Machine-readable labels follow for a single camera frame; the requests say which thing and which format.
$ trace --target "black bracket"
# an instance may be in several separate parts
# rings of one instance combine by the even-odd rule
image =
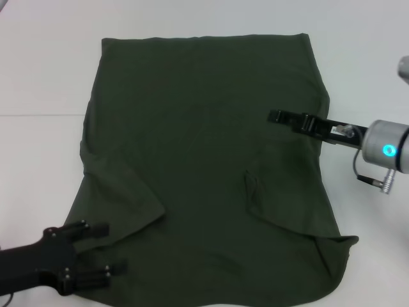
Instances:
[[[289,125],[293,132],[305,134],[315,139],[331,143],[340,144],[353,148],[360,148],[361,139],[358,134],[346,136],[336,132],[337,126],[347,126],[347,123],[325,120],[313,114],[292,113],[281,110],[271,110],[267,118],[268,122]],[[356,126],[364,136],[367,128]]]
[[[77,270],[73,243],[108,236],[109,225],[90,226],[86,221],[52,227],[36,243],[0,251],[0,296],[37,286],[55,288],[60,295],[89,288],[108,287],[111,276],[121,274],[126,264],[107,264],[95,271]]]

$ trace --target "green fabric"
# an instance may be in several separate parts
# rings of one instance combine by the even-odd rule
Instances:
[[[357,238],[339,234],[321,142],[266,122],[328,106],[305,34],[102,40],[67,223],[110,222],[76,245],[79,261],[127,258],[129,272],[79,295],[278,307],[331,293]]]

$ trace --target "blue led light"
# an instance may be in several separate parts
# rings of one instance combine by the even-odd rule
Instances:
[[[387,144],[383,147],[383,153],[388,157],[394,157],[396,155],[396,147],[394,145]]]

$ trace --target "cable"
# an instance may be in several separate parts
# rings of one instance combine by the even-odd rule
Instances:
[[[357,158],[358,158],[360,149],[362,147],[362,143],[364,142],[364,136],[362,135],[361,130],[359,130],[359,128],[357,126],[351,125],[351,127],[359,135],[359,148],[358,148],[355,156],[353,157],[353,163],[352,163],[353,172],[356,174],[357,177],[359,177],[360,175],[358,174],[358,171],[357,171]]]
[[[349,126],[354,131],[356,131],[357,134],[359,135],[359,147],[358,147],[357,152],[353,156],[353,162],[352,162],[353,172],[357,176],[358,180],[360,180],[362,182],[365,182],[366,184],[373,185],[374,187],[379,187],[381,189],[383,187],[383,182],[382,181],[379,181],[379,180],[371,178],[371,177],[366,177],[366,176],[359,175],[359,173],[357,171],[357,158],[358,158],[360,149],[362,148],[362,144],[364,142],[364,136],[362,135],[362,131],[357,126],[354,126],[354,125],[349,125]]]
[[[3,307],[7,307],[8,305],[10,305],[10,303],[12,302],[14,293],[10,294],[10,297],[8,298],[8,301],[6,301],[6,304],[3,305]]]

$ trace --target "white background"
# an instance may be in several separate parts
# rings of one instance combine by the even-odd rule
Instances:
[[[409,55],[408,13],[407,0],[9,0],[0,13],[1,247],[30,244],[65,220],[82,178],[79,141],[102,38],[304,32],[329,118],[409,123],[409,86],[396,73]],[[409,306],[409,176],[382,195],[355,180],[353,154],[324,144],[321,167],[341,233],[360,242],[340,286],[308,306]],[[385,173],[362,159],[358,167]],[[11,306],[102,305],[41,287]]]

